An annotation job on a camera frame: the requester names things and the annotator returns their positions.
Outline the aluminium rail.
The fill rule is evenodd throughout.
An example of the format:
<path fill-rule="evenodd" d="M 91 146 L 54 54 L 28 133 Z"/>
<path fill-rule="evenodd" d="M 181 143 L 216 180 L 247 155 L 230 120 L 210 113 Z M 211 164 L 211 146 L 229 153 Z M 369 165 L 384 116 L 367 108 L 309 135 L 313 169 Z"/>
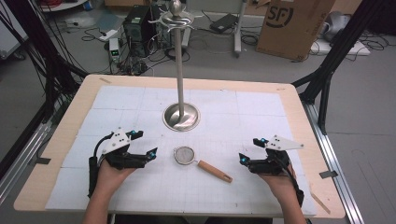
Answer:
<path fill-rule="evenodd" d="M 312 130 L 326 162 L 330 178 L 334 182 L 341 203 L 346 212 L 349 224 L 365 224 L 361 211 L 353 197 L 352 191 L 347 183 L 341 164 L 333 150 L 331 140 L 326 133 L 323 133 L 318 125 L 318 111 L 313 105 L 303 104 L 307 118 L 311 124 Z"/>
<path fill-rule="evenodd" d="M 0 161 L 0 206 L 26 167 L 30 163 L 35 163 L 37 158 L 41 158 L 39 151 L 50 140 L 50 134 L 62 116 L 60 105 L 56 105 L 54 112 L 49 116 L 45 113 L 45 105 L 42 105 L 10 151 Z"/>

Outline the white device with green display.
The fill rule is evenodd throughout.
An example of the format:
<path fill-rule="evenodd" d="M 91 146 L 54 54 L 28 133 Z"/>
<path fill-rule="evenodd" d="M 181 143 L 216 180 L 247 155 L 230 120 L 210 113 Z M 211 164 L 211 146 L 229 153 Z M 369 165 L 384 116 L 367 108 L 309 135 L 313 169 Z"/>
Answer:
<path fill-rule="evenodd" d="M 117 38 L 110 38 L 108 41 L 109 59 L 116 62 L 120 58 L 120 44 Z"/>

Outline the white power strip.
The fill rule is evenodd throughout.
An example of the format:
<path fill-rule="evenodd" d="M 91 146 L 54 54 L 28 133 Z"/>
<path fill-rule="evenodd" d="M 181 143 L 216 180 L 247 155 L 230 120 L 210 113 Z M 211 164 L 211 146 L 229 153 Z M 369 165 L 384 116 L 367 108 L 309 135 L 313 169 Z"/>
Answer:
<path fill-rule="evenodd" d="M 109 38 L 112 38 L 114 35 L 118 33 L 117 30 L 109 30 L 99 37 L 101 41 L 107 41 Z"/>

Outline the white stand leg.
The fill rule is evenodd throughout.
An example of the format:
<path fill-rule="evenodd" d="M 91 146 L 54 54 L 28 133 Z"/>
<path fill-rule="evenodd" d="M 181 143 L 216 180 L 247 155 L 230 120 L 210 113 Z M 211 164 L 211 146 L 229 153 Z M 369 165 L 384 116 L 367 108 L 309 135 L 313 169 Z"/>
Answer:
<path fill-rule="evenodd" d="M 233 32 L 233 55 L 238 58 L 242 52 L 241 29 L 248 0 L 240 0 L 239 9 L 233 14 L 237 17 L 236 28 Z"/>

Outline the person's left hand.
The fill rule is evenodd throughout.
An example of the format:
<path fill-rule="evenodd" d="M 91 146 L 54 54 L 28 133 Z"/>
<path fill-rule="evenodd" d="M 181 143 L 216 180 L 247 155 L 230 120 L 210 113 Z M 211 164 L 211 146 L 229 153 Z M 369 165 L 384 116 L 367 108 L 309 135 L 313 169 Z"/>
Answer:
<path fill-rule="evenodd" d="M 135 171 L 135 168 L 125 168 L 118 170 L 112 167 L 107 161 L 101 163 L 95 194 L 112 196 L 124 180 Z"/>

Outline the flat black device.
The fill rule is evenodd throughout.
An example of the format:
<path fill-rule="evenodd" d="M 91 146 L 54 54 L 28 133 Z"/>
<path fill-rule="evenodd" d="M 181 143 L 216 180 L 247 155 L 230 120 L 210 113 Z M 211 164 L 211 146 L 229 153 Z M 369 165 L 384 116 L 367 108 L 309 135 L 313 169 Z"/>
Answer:
<path fill-rule="evenodd" d="M 221 17 L 220 19 L 212 22 L 209 28 L 219 34 L 222 34 L 226 30 L 233 28 L 237 22 L 237 17 L 231 13 Z"/>

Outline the metal hook stand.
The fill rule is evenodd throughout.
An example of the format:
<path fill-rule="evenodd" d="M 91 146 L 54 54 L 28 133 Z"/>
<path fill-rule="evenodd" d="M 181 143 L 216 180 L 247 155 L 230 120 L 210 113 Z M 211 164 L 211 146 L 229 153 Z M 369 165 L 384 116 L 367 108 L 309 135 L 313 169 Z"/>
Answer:
<path fill-rule="evenodd" d="M 153 23 L 160 23 L 167 32 L 174 32 L 175 57 L 177 68 L 177 99 L 178 102 L 169 105 L 163 111 L 163 123 L 172 131 L 188 132 L 194 129 L 200 121 L 200 111 L 195 105 L 184 100 L 184 82 L 182 67 L 181 31 L 191 28 L 193 16 L 183 9 L 180 0 L 170 0 L 169 8 Z"/>

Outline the black computer tower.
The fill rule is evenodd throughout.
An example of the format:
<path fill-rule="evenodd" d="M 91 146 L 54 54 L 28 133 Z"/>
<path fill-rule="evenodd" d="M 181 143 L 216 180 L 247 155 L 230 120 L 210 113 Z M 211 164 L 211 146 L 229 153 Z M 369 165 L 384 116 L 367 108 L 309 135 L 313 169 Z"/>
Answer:
<path fill-rule="evenodd" d="M 171 35 L 160 23 L 152 23 L 160 18 L 167 10 L 165 4 L 151 4 L 150 6 L 134 5 L 123 25 L 127 43 L 134 56 L 147 57 L 150 47 L 155 45 L 159 49 L 172 46 Z"/>

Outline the black metal frame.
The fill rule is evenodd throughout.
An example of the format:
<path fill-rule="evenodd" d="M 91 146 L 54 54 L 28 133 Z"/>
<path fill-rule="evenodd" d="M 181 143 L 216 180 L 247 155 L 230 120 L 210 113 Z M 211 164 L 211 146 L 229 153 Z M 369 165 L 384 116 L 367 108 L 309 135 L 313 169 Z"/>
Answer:
<path fill-rule="evenodd" d="M 334 72 L 358 41 L 365 28 L 390 1 L 391 0 L 362 0 L 346 25 L 346 28 L 335 40 L 332 49 L 318 69 L 292 82 L 295 88 L 301 87 L 304 84 L 307 85 L 305 90 L 299 94 L 301 101 L 305 104 L 312 105 L 317 96 L 320 95 L 318 125 L 323 133 L 327 134 L 327 108 Z"/>
<path fill-rule="evenodd" d="M 31 0 L 4 0 L 4 3 L 0 3 L 0 6 L 3 5 L 9 8 L 28 36 L 29 42 L 23 39 L 7 20 L 6 15 L 0 12 L 0 21 L 28 53 L 36 72 L 45 79 L 43 112 L 44 119 L 49 119 L 55 111 L 55 102 L 61 95 L 71 96 L 77 92 L 79 84 L 73 78 L 73 74 L 85 78 L 88 73 L 61 56 L 38 16 L 38 9 Z"/>

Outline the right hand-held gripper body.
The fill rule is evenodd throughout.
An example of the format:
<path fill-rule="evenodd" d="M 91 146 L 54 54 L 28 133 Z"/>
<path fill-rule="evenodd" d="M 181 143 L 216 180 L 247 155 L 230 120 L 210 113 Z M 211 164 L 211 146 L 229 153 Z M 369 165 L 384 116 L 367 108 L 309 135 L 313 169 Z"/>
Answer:
<path fill-rule="evenodd" d="M 304 145 L 279 135 L 274 135 L 268 140 L 265 151 L 267 158 L 264 160 L 250 160 L 248 169 L 253 174 L 279 175 L 290 164 L 287 153 L 291 149 L 301 149 Z"/>

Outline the brown cardboard box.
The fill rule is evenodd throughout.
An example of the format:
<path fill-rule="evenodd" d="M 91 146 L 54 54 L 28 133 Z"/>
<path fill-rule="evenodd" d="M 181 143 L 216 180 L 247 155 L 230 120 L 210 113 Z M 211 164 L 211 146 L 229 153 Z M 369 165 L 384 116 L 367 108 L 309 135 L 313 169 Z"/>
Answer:
<path fill-rule="evenodd" d="M 335 0 L 265 0 L 258 52 L 303 61 Z"/>

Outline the round white table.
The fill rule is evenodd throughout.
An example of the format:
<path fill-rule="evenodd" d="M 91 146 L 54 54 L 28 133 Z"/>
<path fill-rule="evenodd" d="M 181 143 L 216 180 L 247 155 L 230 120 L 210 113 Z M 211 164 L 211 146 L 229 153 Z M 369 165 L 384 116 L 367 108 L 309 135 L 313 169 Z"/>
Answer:
<path fill-rule="evenodd" d="M 49 3 L 41 3 L 39 8 L 44 12 L 66 10 L 73 7 L 82 6 L 88 0 L 50 0 Z"/>

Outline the white grid mat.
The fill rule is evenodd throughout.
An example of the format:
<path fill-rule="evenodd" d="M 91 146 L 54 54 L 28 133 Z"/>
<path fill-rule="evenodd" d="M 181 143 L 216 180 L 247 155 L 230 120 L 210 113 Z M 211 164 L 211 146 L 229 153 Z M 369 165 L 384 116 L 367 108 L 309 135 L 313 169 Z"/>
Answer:
<path fill-rule="evenodd" d="M 88 159 L 100 152 L 109 133 L 143 131 L 132 142 L 132 153 L 157 148 L 157 157 L 136 170 L 114 195 L 116 212 L 185 215 L 278 216 L 279 203 L 268 185 L 239 162 L 239 154 L 264 159 L 254 138 L 292 137 L 277 93 L 231 90 L 189 90 L 187 102 L 198 107 L 201 119 L 191 131 L 168 129 L 163 111 L 177 100 L 174 89 L 104 86 L 96 95 L 71 146 L 46 204 L 49 210 L 80 211 L 89 201 Z M 191 147 L 196 160 L 206 161 L 233 178 L 222 181 L 198 167 L 181 165 L 174 149 Z"/>

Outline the mesh strainer with wooden handle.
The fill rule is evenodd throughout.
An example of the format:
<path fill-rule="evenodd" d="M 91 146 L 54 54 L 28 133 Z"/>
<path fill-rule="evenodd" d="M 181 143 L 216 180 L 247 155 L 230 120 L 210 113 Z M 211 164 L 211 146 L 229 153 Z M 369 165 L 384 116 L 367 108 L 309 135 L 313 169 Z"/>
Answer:
<path fill-rule="evenodd" d="M 227 183 L 233 182 L 233 178 L 231 176 L 227 175 L 206 161 L 196 160 L 195 156 L 195 151 L 191 147 L 177 147 L 174 149 L 174 159 L 178 164 L 190 165 L 196 163 L 199 168 L 215 176 L 216 178 Z"/>

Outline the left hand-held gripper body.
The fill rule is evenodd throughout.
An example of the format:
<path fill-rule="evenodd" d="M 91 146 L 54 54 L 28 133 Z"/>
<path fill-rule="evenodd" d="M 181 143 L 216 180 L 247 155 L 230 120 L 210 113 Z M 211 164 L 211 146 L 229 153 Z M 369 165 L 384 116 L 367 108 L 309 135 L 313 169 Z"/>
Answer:
<path fill-rule="evenodd" d="M 128 132 L 118 128 L 111 134 L 109 142 L 102 150 L 101 161 L 107 161 L 118 170 L 124 168 L 144 168 L 148 163 L 146 155 L 131 154 L 128 149 L 135 139 L 128 137 Z"/>

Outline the person's right hand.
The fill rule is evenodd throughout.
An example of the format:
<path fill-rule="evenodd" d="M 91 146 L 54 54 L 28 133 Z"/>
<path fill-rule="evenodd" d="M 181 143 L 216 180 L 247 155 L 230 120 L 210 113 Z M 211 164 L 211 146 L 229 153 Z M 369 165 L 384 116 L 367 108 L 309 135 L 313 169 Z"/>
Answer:
<path fill-rule="evenodd" d="M 276 199 L 281 204 L 298 202 L 294 186 L 287 175 L 259 174 L 259 177 L 266 182 Z"/>

